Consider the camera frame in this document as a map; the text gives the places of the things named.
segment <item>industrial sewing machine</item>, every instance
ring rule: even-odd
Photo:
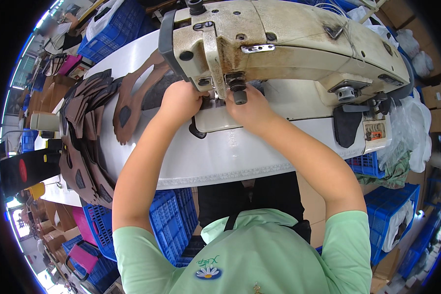
[[[188,9],[165,14],[159,51],[199,91],[214,90],[193,118],[193,134],[203,138],[240,127],[225,108],[226,89],[236,104],[248,103],[245,83],[256,81],[271,108],[290,121],[333,117],[342,147],[353,144],[359,124],[365,153],[390,144],[391,97],[411,93],[413,74],[405,57],[379,35],[305,4],[187,3]]]

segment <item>green shirt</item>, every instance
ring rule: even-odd
[[[243,211],[234,229],[227,218],[206,226],[207,245],[184,268],[162,255],[154,236],[138,227],[113,232],[123,288],[132,293],[369,293],[369,223],[362,211],[336,214],[325,224],[322,256],[276,209]]]

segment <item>black knob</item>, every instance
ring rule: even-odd
[[[247,103],[247,93],[245,91],[235,91],[234,102],[237,105],[242,105]]]
[[[186,5],[189,7],[190,15],[200,15],[206,12],[203,0],[188,0]]]

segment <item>shirt sleeve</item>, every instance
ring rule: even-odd
[[[372,271],[369,222],[365,212],[345,211],[328,219],[322,259],[343,293],[369,293]]]
[[[170,288],[176,267],[163,256],[150,232],[139,227],[118,228],[113,242],[126,294],[159,294]]]
[[[57,27],[57,34],[58,34],[58,35],[63,35],[63,34],[65,34],[66,32],[69,32],[70,29],[71,29],[71,26],[72,26],[72,23],[63,23],[63,24],[60,24],[60,25]]]

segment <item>red circle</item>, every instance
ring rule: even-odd
[[[26,165],[24,164],[24,160],[20,159],[19,164],[21,180],[25,183],[28,180],[28,174],[26,173]]]

